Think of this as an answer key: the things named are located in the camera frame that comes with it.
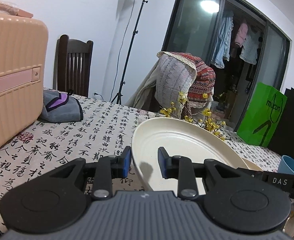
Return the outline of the blue bowl left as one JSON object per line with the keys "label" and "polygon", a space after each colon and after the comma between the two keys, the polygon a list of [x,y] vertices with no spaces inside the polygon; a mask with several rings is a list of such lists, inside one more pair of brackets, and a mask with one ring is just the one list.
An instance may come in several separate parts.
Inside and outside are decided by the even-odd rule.
{"label": "blue bowl left", "polygon": [[283,155],[278,166],[278,173],[294,175],[294,159]]}

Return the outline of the hanging pink garment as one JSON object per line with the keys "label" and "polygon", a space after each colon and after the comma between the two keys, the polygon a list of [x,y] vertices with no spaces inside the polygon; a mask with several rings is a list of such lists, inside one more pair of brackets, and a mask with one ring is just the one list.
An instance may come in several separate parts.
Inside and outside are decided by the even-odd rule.
{"label": "hanging pink garment", "polygon": [[246,22],[240,24],[238,32],[236,33],[234,44],[238,47],[242,47],[248,32],[248,25]]}

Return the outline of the studio light on stand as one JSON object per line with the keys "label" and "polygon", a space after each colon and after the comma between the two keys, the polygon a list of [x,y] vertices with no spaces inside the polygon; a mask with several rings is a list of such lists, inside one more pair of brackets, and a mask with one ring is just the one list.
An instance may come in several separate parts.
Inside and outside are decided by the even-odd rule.
{"label": "studio light on stand", "polygon": [[131,39],[130,39],[130,42],[129,42],[129,45],[128,45],[126,59],[125,59],[124,65],[123,65],[122,73],[121,73],[121,80],[120,80],[120,83],[119,83],[119,88],[118,88],[117,93],[114,94],[115,85],[116,85],[116,81],[117,81],[117,78],[118,78],[118,75],[119,75],[119,70],[120,70],[120,56],[121,56],[121,52],[122,52],[122,49],[123,49],[125,38],[126,38],[126,35],[127,35],[127,32],[128,32],[129,24],[131,23],[131,19],[132,19],[133,13],[134,13],[134,7],[135,7],[136,0],[133,0],[133,2],[132,2],[132,6],[131,6],[131,9],[130,9],[128,21],[127,21],[125,30],[123,32],[123,36],[122,36],[122,39],[121,39],[119,51],[118,51],[117,58],[116,58],[116,70],[115,70],[116,72],[115,72],[113,85],[112,85],[112,90],[111,90],[110,98],[109,98],[109,101],[111,103],[116,103],[116,104],[121,105],[121,99],[122,99],[122,96],[123,96],[122,89],[123,89],[123,86],[126,83],[125,82],[125,76],[126,76],[126,72],[127,72],[129,58],[130,58],[130,55],[131,55],[131,51],[132,51],[135,36],[139,33],[138,24],[139,24],[139,21],[140,21],[140,18],[141,18],[142,10],[144,8],[144,5],[147,4],[148,2],[149,2],[149,0],[141,0],[138,15],[136,17],[133,32],[132,32],[132,35],[131,35]]}

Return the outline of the pink small suitcase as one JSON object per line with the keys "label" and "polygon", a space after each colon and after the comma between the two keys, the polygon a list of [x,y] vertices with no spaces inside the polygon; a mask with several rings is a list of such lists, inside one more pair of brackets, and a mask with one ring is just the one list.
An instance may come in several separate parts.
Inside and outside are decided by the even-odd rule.
{"label": "pink small suitcase", "polygon": [[42,21],[0,2],[0,148],[42,111],[47,46]]}

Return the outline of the calligraphy print tablecloth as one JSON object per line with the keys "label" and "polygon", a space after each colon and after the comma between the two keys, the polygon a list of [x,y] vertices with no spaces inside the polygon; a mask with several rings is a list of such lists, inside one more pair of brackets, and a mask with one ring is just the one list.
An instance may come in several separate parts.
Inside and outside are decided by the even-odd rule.
{"label": "calligraphy print tablecloth", "polygon": [[[95,162],[129,146],[143,121],[163,124],[160,114],[79,96],[83,120],[36,121],[0,148],[0,200],[9,190],[73,159]],[[6,226],[0,215],[0,231]]]}

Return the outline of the hanging light blue shirt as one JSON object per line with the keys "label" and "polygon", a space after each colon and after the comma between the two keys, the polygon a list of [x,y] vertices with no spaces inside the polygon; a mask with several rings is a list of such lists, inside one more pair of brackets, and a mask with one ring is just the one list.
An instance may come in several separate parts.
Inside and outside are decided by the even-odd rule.
{"label": "hanging light blue shirt", "polygon": [[229,61],[229,51],[231,46],[233,16],[231,10],[223,13],[221,23],[219,25],[218,36],[215,40],[214,51],[210,63],[216,68],[223,69],[225,67],[223,60]]}

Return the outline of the green paper bag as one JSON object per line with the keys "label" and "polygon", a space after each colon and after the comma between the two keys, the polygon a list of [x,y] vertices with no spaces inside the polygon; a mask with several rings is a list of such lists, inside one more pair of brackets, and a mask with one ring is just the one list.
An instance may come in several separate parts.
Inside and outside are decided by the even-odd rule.
{"label": "green paper bag", "polygon": [[252,100],[237,130],[247,144],[266,147],[278,126],[287,96],[272,86],[257,83]]}

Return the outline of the patterned blanket on chair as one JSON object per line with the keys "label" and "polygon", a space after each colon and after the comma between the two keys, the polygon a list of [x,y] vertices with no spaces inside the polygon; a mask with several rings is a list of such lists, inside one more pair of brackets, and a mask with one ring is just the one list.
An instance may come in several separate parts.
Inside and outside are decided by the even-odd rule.
{"label": "patterned blanket on chair", "polygon": [[160,51],[157,57],[126,106],[150,112],[175,107],[179,119],[211,107],[216,75],[210,66],[190,53]]}

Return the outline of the yellow flower branch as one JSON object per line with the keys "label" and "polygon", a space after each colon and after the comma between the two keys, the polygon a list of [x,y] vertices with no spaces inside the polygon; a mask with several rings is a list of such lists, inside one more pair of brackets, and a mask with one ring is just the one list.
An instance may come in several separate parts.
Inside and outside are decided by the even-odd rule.
{"label": "yellow flower branch", "polygon": [[215,135],[222,141],[231,140],[231,137],[224,135],[222,129],[226,125],[225,121],[218,121],[213,117],[213,113],[209,108],[204,108],[200,110],[200,115],[197,117],[197,114],[191,112],[189,107],[189,99],[187,93],[179,92],[178,93],[178,106],[182,106],[181,119],[188,123],[199,126],[200,128],[205,129],[209,133]]}

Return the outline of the grey purple cloth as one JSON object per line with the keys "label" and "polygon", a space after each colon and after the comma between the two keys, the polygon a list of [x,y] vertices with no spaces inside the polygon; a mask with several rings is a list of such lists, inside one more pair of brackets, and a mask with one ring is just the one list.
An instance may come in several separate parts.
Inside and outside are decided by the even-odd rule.
{"label": "grey purple cloth", "polygon": [[79,122],[83,120],[83,110],[79,101],[70,94],[44,90],[39,119],[50,123]]}

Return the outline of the dark wooden chair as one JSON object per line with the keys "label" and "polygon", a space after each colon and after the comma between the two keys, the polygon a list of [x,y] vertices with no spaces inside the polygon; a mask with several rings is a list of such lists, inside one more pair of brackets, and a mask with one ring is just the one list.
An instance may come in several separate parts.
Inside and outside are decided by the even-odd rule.
{"label": "dark wooden chair", "polygon": [[94,42],[71,39],[63,34],[57,40],[54,87],[87,97]]}

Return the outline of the cream plate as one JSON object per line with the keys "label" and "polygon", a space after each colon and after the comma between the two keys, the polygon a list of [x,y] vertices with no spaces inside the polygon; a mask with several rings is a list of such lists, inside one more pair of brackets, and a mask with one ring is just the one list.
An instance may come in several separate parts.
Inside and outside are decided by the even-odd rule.
{"label": "cream plate", "polygon": [[242,160],[244,161],[244,163],[247,165],[247,168],[249,170],[252,170],[252,171],[263,171],[262,168],[260,168],[258,165],[256,165],[255,163],[245,159],[245,158],[242,158]]}
{"label": "cream plate", "polygon": [[152,118],[135,129],[131,148],[135,171],[148,191],[177,193],[177,180],[164,179],[158,165],[158,148],[170,156],[188,157],[194,163],[215,159],[233,168],[247,164],[224,141],[194,124],[173,118]]}

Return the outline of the dark framed glass door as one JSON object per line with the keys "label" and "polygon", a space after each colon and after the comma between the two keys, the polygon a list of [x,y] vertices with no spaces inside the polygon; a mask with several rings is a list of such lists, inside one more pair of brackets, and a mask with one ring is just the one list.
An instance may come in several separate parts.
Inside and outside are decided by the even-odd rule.
{"label": "dark framed glass door", "polygon": [[242,0],[175,0],[163,49],[214,69],[213,111],[238,129],[257,83],[281,88],[290,41]]}

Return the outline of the black paper bag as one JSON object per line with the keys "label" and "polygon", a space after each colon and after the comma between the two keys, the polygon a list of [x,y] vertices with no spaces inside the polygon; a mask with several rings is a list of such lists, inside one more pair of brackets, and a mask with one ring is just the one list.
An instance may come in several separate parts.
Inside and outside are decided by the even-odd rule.
{"label": "black paper bag", "polygon": [[285,90],[287,101],[268,149],[294,159],[294,88]]}

